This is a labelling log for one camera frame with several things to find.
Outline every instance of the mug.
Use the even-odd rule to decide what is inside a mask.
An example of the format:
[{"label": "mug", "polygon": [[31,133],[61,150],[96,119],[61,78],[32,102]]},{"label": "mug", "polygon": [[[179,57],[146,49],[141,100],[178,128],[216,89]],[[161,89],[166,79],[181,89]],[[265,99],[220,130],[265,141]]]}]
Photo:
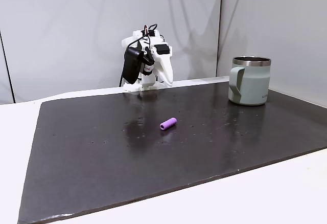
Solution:
[{"label": "mug", "polygon": [[261,105],[267,101],[271,59],[235,57],[229,74],[228,98],[241,105]]}]

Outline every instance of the purple cylinder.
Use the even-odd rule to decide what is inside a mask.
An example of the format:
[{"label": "purple cylinder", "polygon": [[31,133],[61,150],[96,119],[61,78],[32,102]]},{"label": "purple cylinder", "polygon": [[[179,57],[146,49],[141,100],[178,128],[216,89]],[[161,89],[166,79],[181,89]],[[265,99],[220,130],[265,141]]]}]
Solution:
[{"label": "purple cylinder", "polygon": [[176,118],[171,118],[168,119],[167,121],[164,121],[163,123],[160,124],[160,128],[162,130],[166,130],[167,128],[170,128],[171,126],[175,125],[177,123]]}]

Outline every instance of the table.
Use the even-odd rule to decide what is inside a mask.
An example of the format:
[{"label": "table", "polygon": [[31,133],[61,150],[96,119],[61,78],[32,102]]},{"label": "table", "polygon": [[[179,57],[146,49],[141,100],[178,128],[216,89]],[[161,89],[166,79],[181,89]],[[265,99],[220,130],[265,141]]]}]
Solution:
[{"label": "table", "polygon": [[[178,81],[174,87],[228,81]],[[0,106],[1,223],[16,223],[40,105],[44,101],[124,92],[106,88]],[[325,223],[327,150],[60,223]]]}]

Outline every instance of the dark table mat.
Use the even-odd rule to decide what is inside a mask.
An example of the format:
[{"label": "dark table mat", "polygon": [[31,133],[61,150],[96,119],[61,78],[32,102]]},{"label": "dark table mat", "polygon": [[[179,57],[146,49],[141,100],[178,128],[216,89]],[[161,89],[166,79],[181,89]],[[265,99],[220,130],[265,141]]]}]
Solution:
[{"label": "dark table mat", "polygon": [[[327,109],[228,83],[42,104],[18,223],[48,223],[213,181],[327,146]],[[161,131],[162,121],[177,126]]]}]

